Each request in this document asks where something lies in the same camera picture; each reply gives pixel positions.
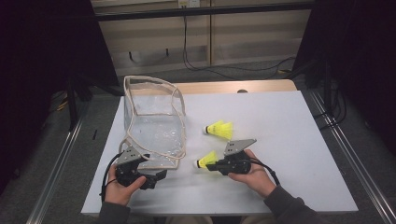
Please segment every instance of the gray floor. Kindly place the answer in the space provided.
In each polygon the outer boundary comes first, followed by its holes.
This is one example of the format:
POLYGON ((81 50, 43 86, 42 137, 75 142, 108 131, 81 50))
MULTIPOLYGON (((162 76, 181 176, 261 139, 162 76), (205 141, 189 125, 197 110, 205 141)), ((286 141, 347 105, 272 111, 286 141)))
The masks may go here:
MULTIPOLYGON (((235 66, 264 68, 274 64, 276 62, 244 63, 235 66)), ((280 69, 290 69, 291 65, 292 61, 284 63, 280 69)), ((245 80, 266 79, 275 72, 274 69, 261 72, 232 68, 215 68, 213 70, 228 77, 245 80)), ((148 75, 170 82, 230 80, 207 70, 192 72, 182 69, 148 75)), ((294 81, 298 89, 302 91, 312 114, 318 114, 318 108, 310 94, 311 90, 307 90, 304 86, 304 77, 298 77, 294 81)), ((95 95, 89 103, 88 114, 82 122, 78 138, 56 185, 47 213, 42 220, 43 223, 91 223, 94 221, 94 218, 82 215, 80 210, 105 146, 119 98, 100 90, 93 90, 93 92, 95 95)), ((59 104, 60 100, 62 99, 59 98, 53 102, 53 108, 59 104)), ((375 132, 366 127, 364 118, 350 102, 347 102, 347 112, 346 119, 340 125, 342 130, 389 203, 396 207, 395 157, 386 149, 375 132)), ((34 155, 21 168, 21 177, 11 180, 0 196, 0 223, 26 223, 68 135, 68 121, 67 108, 51 113, 34 155)), ((323 119, 318 119, 318 126, 322 127, 323 125, 323 119)), ((330 129, 323 130, 322 135, 360 209, 359 212, 352 214, 324 216, 335 223, 384 223, 330 129)), ((152 218, 132 217, 131 222, 152 223, 152 218)))

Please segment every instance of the white tabletop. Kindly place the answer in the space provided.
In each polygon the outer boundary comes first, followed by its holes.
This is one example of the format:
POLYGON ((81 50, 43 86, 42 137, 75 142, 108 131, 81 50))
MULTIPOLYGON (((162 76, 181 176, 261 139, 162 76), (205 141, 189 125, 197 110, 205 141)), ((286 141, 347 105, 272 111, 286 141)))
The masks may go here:
MULTIPOLYGON (((249 148, 276 171, 284 189, 318 212, 358 211, 347 185, 299 91, 186 94, 187 155, 155 189, 137 191, 129 206, 136 214, 258 215, 270 213, 246 185, 219 172, 196 169, 193 162, 211 150, 222 159, 226 141, 204 135, 202 128, 219 119, 232 121, 233 140, 256 138, 249 148)), ((107 164, 124 136, 123 99, 108 136, 81 213, 97 216, 107 164)))

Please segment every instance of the yellow shuttlecock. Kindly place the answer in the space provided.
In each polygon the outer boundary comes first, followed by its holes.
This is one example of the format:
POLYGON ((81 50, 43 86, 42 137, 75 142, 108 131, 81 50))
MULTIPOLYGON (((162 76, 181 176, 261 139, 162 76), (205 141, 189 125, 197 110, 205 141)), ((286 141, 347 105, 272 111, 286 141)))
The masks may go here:
POLYGON ((218 155, 216 154, 216 152, 213 150, 211 152, 209 152, 206 156, 204 156, 203 158, 201 158, 198 161, 194 162, 194 165, 197 168, 206 168, 206 166, 208 164, 215 164, 216 161, 218 161, 218 155))
POLYGON ((211 133, 231 140, 233 137, 233 124, 231 122, 224 123, 223 120, 219 120, 214 124, 204 127, 204 133, 211 133))

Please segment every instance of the transparent plastic bin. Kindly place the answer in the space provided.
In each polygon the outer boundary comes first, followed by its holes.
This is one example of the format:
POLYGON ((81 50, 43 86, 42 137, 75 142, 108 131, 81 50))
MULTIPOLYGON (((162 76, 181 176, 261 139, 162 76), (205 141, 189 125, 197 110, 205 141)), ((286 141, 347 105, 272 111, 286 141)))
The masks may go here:
POLYGON ((186 155, 186 113, 180 90, 164 80, 139 76, 125 77, 124 90, 126 134, 120 152, 134 147, 148 160, 139 169, 176 169, 186 155))

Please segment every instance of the black cable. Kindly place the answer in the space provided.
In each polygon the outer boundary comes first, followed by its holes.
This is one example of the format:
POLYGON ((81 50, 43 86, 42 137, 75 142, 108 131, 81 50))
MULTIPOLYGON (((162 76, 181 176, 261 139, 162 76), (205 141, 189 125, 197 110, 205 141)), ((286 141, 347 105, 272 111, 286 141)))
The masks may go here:
POLYGON ((280 185, 280 182, 279 182, 279 180, 277 179, 277 176, 276 176, 276 172, 274 170, 272 170, 269 166, 265 165, 264 163, 262 163, 261 161, 257 160, 256 158, 250 158, 250 162, 253 163, 253 164, 260 165, 260 166, 264 167, 265 169, 267 169, 268 172, 270 173, 270 175, 272 176, 272 178, 274 179, 275 184, 276 185, 280 185))
MULTIPOLYGON (((346 39, 347 31, 348 31, 348 29, 349 29, 349 27, 350 27, 350 24, 352 23, 353 15, 354 15, 355 9, 356 9, 356 7, 357 7, 357 2, 358 2, 357 0, 354 0, 354 1, 353 1, 352 9, 350 10, 350 14, 349 14, 349 17, 348 17, 348 19, 347 19, 346 28, 345 28, 344 32, 342 32, 342 36, 343 36, 343 37, 340 39, 341 41, 345 41, 345 39, 346 39)), ((359 53, 358 53, 358 56, 360 55, 360 53, 362 53, 362 52, 365 50, 365 47, 366 47, 366 46, 363 46, 363 48, 361 48, 361 50, 360 50, 359 53)), ((353 62, 356 61, 356 60, 358 59, 358 56, 356 56, 356 57, 353 59, 353 62)), ((337 102, 338 102, 338 92, 339 92, 339 87, 337 88, 337 93, 336 93, 336 101, 337 101, 337 102)), ((338 125, 338 124, 340 124, 342 121, 344 121, 344 119, 346 118, 346 116, 347 116, 347 103, 346 103, 345 96, 344 96, 343 93, 341 93, 341 97, 342 97, 342 99, 343 99, 343 101, 344 101, 344 115, 343 115, 343 117, 341 117, 341 119, 338 120, 339 116, 341 115, 341 106, 339 105, 339 103, 337 103, 340 107, 339 107, 339 114, 338 114, 337 117, 335 118, 335 122, 330 123, 330 124, 328 124, 328 125, 326 125, 326 126, 324 126, 324 127, 319 128, 320 130, 323 130, 323 129, 330 128, 330 127, 333 127, 333 126, 335 126, 335 125, 338 125)))
POLYGON ((241 67, 234 67, 234 66, 224 66, 224 65, 208 66, 208 67, 203 67, 203 68, 195 67, 189 62, 189 59, 188 59, 188 56, 187 56, 187 17, 184 17, 183 62, 184 62, 184 65, 186 66, 186 68, 189 69, 190 71, 194 71, 194 72, 197 72, 197 71, 208 71, 208 72, 212 72, 212 73, 218 74, 218 75, 220 75, 222 77, 226 77, 226 78, 229 78, 229 79, 232 79, 232 80, 241 80, 239 78, 225 76, 222 73, 210 70, 209 68, 231 68, 231 69, 238 69, 238 70, 250 71, 250 72, 260 72, 260 71, 265 71, 265 70, 270 70, 270 69, 276 68, 275 72, 271 76, 265 78, 265 79, 269 79, 269 78, 274 77, 276 75, 277 70, 279 69, 279 66, 282 63, 285 63, 285 62, 287 62, 289 60, 294 60, 294 59, 295 59, 295 57, 289 57, 287 59, 282 60, 281 62, 279 62, 276 65, 273 65, 273 66, 270 66, 270 67, 266 67, 266 68, 259 68, 259 69, 249 69, 249 68, 241 68, 241 67))
POLYGON ((116 178, 116 179, 112 179, 112 180, 108 181, 108 182, 107 182, 107 184, 106 184, 106 187, 107 187, 107 185, 109 185, 109 184, 113 183, 114 181, 117 181, 117 178, 116 178))
POLYGON ((333 101, 333 105, 332 105, 332 110, 334 111, 335 109, 337 109, 337 115, 335 116, 335 120, 338 120, 338 118, 340 118, 340 115, 342 113, 342 109, 340 106, 340 101, 338 100, 338 93, 339 93, 339 89, 337 88, 337 90, 335 91, 335 95, 334 95, 334 101, 333 101))
POLYGON ((101 193, 99 194, 99 195, 101 196, 101 198, 102 198, 102 202, 105 201, 105 197, 106 197, 106 187, 107 187, 106 180, 107 180, 108 171, 110 170, 110 167, 111 167, 111 165, 113 164, 114 160, 116 160, 121 154, 122 154, 122 153, 119 153, 119 154, 117 154, 113 159, 111 159, 110 163, 108 164, 108 166, 107 166, 107 168, 106 168, 105 176, 103 177, 103 182, 102 182, 102 191, 101 191, 101 193))
POLYGON ((339 117, 342 114, 342 112, 341 112, 342 110, 341 110, 341 105, 338 103, 339 107, 340 107, 340 113, 336 116, 336 118, 334 118, 334 120, 330 120, 329 124, 319 128, 321 131, 324 129, 327 129, 327 128, 334 127, 335 125, 339 125, 347 117, 347 101, 346 101, 345 95, 341 91, 339 91, 339 92, 341 93, 341 99, 343 100, 343 108, 344 108, 343 116, 339 119, 339 117))
POLYGON ((329 115, 330 116, 330 115, 334 114, 333 112, 337 108, 338 108, 338 116, 339 116, 339 114, 341 113, 341 107, 340 107, 340 104, 339 104, 339 101, 338 101, 338 89, 336 90, 335 95, 334 95, 334 99, 332 101, 332 111, 324 111, 323 113, 320 113, 320 114, 317 114, 317 115, 313 115, 312 117, 314 117, 314 119, 318 119, 318 118, 320 118, 321 116, 324 116, 324 115, 329 115))

